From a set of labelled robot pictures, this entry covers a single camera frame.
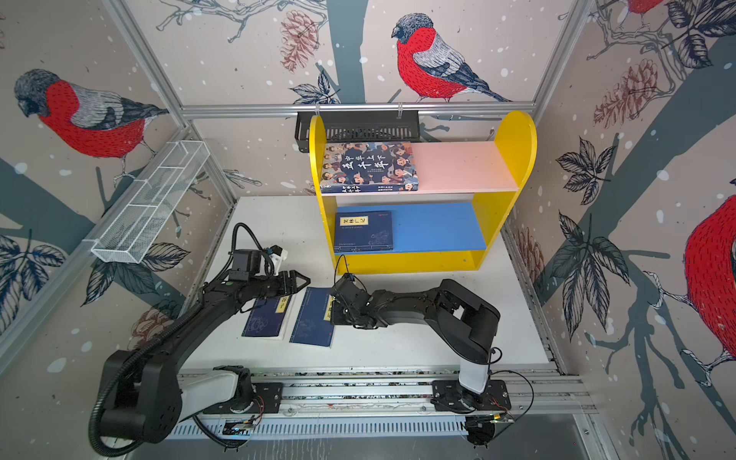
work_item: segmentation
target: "black mounting plate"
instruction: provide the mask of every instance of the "black mounting plate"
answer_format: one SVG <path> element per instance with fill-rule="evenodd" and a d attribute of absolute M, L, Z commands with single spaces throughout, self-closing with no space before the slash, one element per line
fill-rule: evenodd
<path fill-rule="evenodd" d="M 435 380 L 432 381 L 432 394 L 435 400 L 441 404 L 435 404 L 434 409 L 438 412 L 451 412 L 448 406 L 455 407 L 459 411 L 468 410 L 467 405 L 461 402 L 472 398 L 473 407 L 476 411 L 508 411 L 511 409 L 509 392 L 506 382 L 502 380 L 491 380 L 486 382 L 486 390 L 483 394 L 474 394 L 462 389 L 457 380 Z"/>
<path fill-rule="evenodd" d="M 255 393 L 254 399 L 257 397 L 263 398 L 263 402 L 266 404 L 266 408 L 263 410 L 265 414 L 278 414 L 279 406 L 281 405 L 281 392 L 283 390 L 283 383 L 254 383 L 253 388 Z M 226 415 L 241 415 L 241 414 L 257 414 L 261 411 L 258 404 L 254 401 L 248 409 L 243 412 L 233 412 L 230 407 L 235 404 L 239 404 L 235 398 L 227 400 L 223 403 L 213 404 L 202 411 L 203 414 L 226 414 Z"/>

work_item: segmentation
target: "pink shelf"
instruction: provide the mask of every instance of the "pink shelf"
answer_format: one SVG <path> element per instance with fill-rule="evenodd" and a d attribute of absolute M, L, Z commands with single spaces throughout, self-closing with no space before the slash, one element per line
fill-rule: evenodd
<path fill-rule="evenodd" d="M 363 192 L 360 195 L 473 194 L 518 190 L 509 167 L 493 142 L 421 142 L 413 143 L 411 148 L 419 190 Z"/>

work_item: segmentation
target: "white wire basket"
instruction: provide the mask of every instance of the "white wire basket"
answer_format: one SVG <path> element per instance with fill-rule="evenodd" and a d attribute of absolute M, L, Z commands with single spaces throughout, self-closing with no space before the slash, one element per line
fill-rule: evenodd
<path fill-rule="evenodd" d="M 92 248 L 104 262 L 140 263 L 210 157 L 202 141 L 178 141 Z"/>

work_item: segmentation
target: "book cover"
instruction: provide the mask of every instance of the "book cover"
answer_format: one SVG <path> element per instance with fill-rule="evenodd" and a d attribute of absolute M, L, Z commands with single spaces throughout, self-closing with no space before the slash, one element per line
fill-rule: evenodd
<path fill-rule="evenodd" d="M 390 251 L 394 229 L 390 210 L 335 215 L 335 253 Z"/>
<path fill-rule="evenodd" d="M 327 144 L 320 177 L 322 193 L 419 190 L 409 142 Z"/>
<path fill-rule="evenodd" d="M 330 288 L 307 288 L 289 341 L 318 347 L 331 346 L 335 329 L 330 322 L 331 312 Z"/>
<path fill-rule="evenodd" d="M 258 299 L 243 329 L 243 337 L 283 338 L 283 326 L 291 296 Z"/>

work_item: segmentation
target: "white snow dot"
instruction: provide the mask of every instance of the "white snow dot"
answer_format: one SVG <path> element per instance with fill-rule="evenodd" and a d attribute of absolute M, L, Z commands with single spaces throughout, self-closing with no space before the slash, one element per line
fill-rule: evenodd
<path fill-rule="evenodd" d="M 49 364 L 46 371 L 51 372 L 52 374 L 57 374 L 64 370 L 64 366 L 66 366 L 66 358 L 59 358 Z"/>

